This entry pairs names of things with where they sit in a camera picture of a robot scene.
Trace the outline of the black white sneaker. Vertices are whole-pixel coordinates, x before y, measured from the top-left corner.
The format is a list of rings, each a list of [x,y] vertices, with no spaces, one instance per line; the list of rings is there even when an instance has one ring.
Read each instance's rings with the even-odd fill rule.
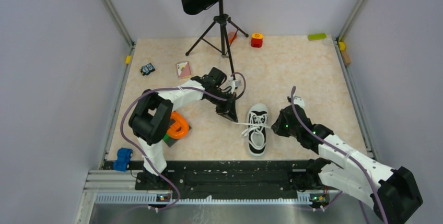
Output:
[[[241,135],[246,138],[250,156],[261,158],[266,151],[266,130],[270,129],[267,106],[262,103],[253,105],[246,115],[246,121],[237,124],[246,127]]]

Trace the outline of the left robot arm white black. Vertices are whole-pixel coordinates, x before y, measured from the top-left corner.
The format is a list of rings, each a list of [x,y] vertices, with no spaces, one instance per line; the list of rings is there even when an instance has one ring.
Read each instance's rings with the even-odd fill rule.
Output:
[[[191,77],[181,86],[147,89],[127,109],[128,125],[139,142],[144,157],[144,172],[148,183],[155,189],[167,184],[167,167],[163,152],[163,137],[170,126],[174,111],[194,101],[208,100],[215,112],[232,122],[238,122],[236,101],[243,94],[235,92],[246,80],[235,80],[212,67],[208,74]]]

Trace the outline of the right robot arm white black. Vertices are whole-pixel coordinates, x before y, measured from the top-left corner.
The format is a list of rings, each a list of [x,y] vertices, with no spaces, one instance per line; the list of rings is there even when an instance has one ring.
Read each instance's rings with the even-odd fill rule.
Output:
[[[307,168],[310,187],[338,189],[371,208],[385,223],[406,223],[422,206],[410,170],[394,169],[361,153],[329,128],[311,123],[301,106],[281,109],[271,129],[278,136],[294,137],[319,155]]]

